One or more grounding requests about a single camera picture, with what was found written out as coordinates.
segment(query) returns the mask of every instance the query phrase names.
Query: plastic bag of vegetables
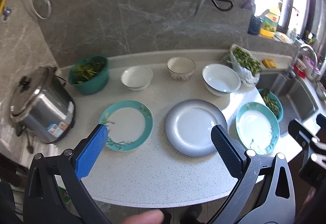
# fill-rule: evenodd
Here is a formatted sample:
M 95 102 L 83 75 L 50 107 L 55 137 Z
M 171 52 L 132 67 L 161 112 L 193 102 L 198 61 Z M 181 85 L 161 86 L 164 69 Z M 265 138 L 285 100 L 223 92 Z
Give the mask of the plastic bag of vegetables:
M 230 48 L 230 58 L 234 71 L 239 75 L 246 86 L 255 86 L 260 77 L 260 63 L 252 57 L 251 53 L 236 44 Z

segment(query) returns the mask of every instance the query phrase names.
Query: human hand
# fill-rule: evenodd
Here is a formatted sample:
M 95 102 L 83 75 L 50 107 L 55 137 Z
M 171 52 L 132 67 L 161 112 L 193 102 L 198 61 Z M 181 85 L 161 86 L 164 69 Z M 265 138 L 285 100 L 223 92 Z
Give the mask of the human hand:
M 164 215 L 161 210 L 149 210 L 145 213 L 126 218 L 121 224 L 161 224 Z

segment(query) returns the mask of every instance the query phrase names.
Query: yellow sponge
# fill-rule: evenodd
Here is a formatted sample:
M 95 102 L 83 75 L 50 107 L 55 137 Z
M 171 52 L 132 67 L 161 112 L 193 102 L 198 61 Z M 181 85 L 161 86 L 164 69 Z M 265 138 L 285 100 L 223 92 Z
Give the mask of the yellow sponge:
M 276 64 L 272 59 L 263 59 L 262 62 L 266 68 L 276 68 Z

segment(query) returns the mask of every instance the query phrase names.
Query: stainless steel sink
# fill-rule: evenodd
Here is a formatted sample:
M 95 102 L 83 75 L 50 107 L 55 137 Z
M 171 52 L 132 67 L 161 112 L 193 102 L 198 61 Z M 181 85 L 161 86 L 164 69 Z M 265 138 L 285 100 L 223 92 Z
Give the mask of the stainless steel sink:
M 256 88 L 268 88 L 280 100 L 284 112 L 279 123 L 281 137 L 287 134 L 287 126 L 291 120 L 296 118 L 304 122 L 318 110 L 304 82 L 300 79 L 287 79 L 281 71 L 263 71 Z

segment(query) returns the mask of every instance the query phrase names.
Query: electric pressure cooker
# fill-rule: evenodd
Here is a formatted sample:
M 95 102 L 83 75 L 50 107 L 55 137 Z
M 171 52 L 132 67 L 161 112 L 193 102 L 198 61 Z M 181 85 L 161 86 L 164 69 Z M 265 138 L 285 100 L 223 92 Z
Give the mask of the electric pressure cooker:
M 75 104 L 56 70 L 45 66 L 23 76 L 10 102 L 11 120 L 45 143 L 62 139 L 74 125 Z

